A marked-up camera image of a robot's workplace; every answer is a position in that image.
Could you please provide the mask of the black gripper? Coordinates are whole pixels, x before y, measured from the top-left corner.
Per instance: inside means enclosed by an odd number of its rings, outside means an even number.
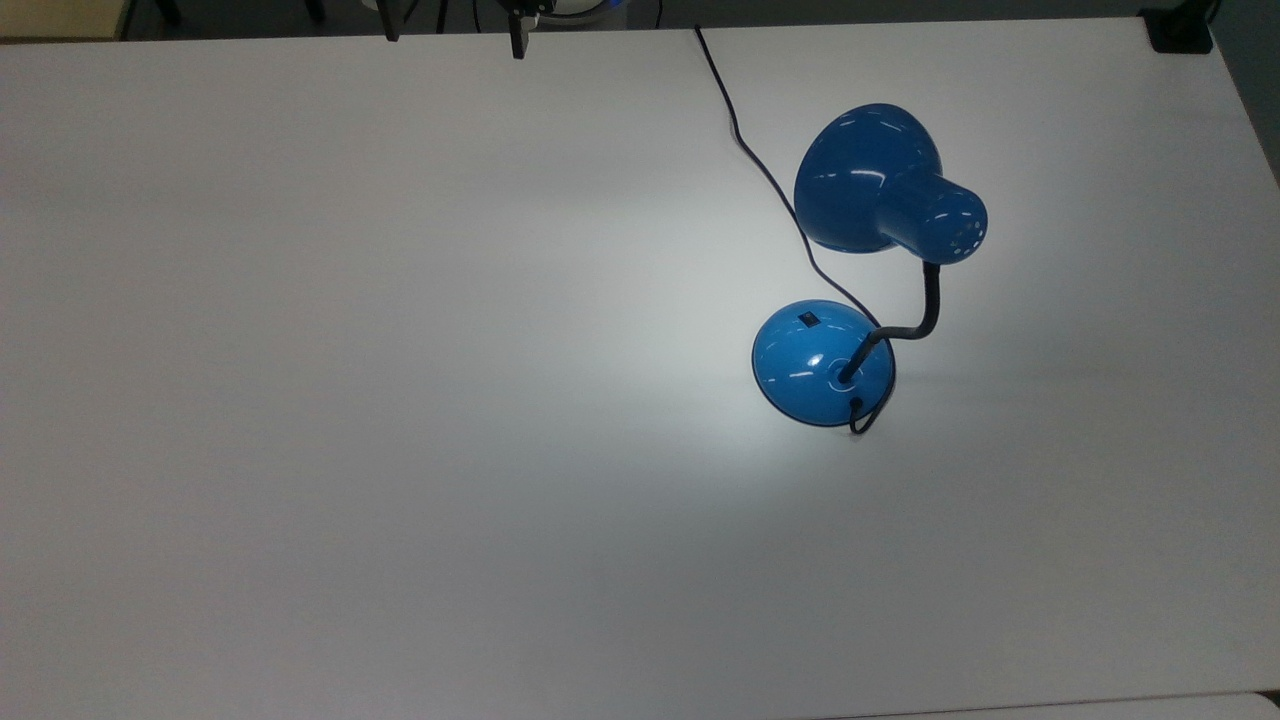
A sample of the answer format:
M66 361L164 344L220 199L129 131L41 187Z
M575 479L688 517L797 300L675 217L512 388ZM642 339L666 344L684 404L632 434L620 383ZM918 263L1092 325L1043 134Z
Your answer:
M527 15L547 13L547 1L509 0L506 3L508 14L509 44L513 59L525 59L529 47Z

